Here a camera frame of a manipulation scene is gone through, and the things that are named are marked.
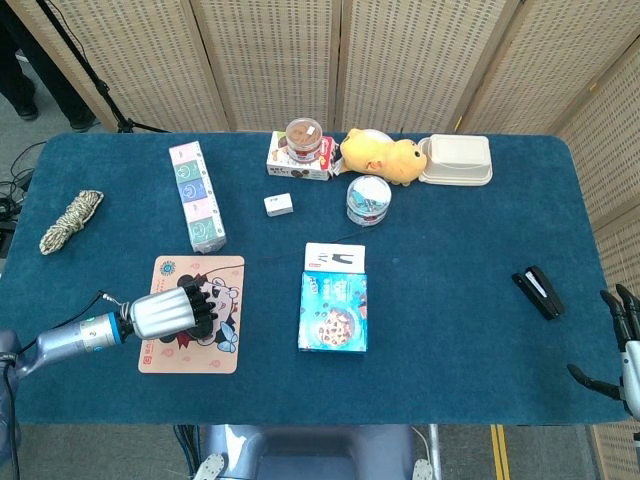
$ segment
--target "table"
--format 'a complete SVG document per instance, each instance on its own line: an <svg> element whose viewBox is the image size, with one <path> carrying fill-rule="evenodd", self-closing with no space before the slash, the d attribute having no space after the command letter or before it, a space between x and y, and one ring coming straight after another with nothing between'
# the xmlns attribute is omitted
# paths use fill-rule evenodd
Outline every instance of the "table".
<svg viewBox="0 0 640 480"><path fill-rule="evenodd" d="M408 135L419 140L425 135ZM23 343L102 288L148 293L157 256L190 254L168 148L199 140L228 243L247 262L233 375L142 375L139 342L51 366L20 385L27 423L595 423L622 406L577 385L565 365L620 374L605 287L570 152L549 136L489 136L485 187L392 187L387 218L345 214L354 174L270 177L270 134L86 134L48 142L0 279L0 325ZM336 135L338 140L343 134ZM105 199L64 249L38 242L81 189ZM290 192L294 213L263 198ZM367 247L369 352L298 352L306 242ZM567 313L546 321L512 283L539 265ZM110 309L101 304L93 313Z"/></svg>

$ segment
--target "plastic jar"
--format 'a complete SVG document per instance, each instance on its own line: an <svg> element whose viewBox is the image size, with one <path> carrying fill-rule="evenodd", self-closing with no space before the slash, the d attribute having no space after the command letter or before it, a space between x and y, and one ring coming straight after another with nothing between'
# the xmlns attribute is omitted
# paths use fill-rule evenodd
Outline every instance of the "plastic jar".
<svg viewBox="0 0 640 480"><path fill-rule="evenodd" d="M356 178L347 190L347 216L363 227L371 227L387 215L391 189L380 177L365 175Z"/></svg>
<svg viewBox="0 0 640 480"><path fill-rule="evenodd" d="M292 160L311 163L320 156L322 127L312 118L296 118L285 130L287 150Z"/></svg>

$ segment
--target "white box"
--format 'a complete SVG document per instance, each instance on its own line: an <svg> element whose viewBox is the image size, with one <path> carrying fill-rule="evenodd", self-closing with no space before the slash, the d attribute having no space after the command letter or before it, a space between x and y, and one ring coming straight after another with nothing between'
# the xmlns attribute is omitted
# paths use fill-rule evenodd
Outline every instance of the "white box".
<svg viewBox="0 0 640 480"><path fill-rule="evenodd" d="M267 173L279 177L306 178L309 180L329 180L331 167L338 148L336 141L324 136L320 143L320 158L311 163L298 163L287 151L284 132L273 132L269 153L267 153Z"/></svg>
<svg viewBox="0 0 640 480"><path fill-rule="evenodd" d="M171 147L169 156L193 251L209 253L221 249L227 235L200 143Z"/></svg>
<svg viewBox="0 0 640 480"><path fill-rule="evenodd" d="M267 215L276 217L285 213L293 212L293 202L291 195L283 193L282 195L274 195L264 199L264 208L267 209Z"/></svg>
<svg viewBox="0 0 640 480"><path fill-rule="evenodd" d="M307 243L304 270L307 272L364 273L364 245Z"/></svg>

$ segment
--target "person's leg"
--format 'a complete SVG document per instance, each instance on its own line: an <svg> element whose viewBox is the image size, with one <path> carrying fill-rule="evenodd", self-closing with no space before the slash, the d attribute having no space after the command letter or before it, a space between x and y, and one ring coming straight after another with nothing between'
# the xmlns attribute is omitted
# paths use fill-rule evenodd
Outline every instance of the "person's leg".
<svg viewBox="0 0 640 480"><path fill-rule="evenodd" d="M62 113L69 119L74 129L89 127L95 116L78 95L53 60L38 44L18 16L5 0L0 0L0 23L4 25L22 52L29 59L42 82L45 84Z"/></svg>
<svg viewBox="0 0 640 480"><path fill-rule="evenodd" d="M17 45L0 25L0 93L9 100L18 115L24 120L35 120L38 109L33 103L35 88L25 77L16 60Z"/></svg>

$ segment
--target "yellow plush toy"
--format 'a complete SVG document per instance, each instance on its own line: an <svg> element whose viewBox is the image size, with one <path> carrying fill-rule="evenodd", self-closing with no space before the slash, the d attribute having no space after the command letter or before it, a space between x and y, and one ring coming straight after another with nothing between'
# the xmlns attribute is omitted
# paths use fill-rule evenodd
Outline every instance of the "yellow plush toy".
<svg viewBox="0 0 640 480"><path fill-rule="evenodd" d="M378 175L395 185L405 187L424 171L427 156L409 139L394 142L378 130L352 128L340 144L343 164L341 172Z"/></svg>

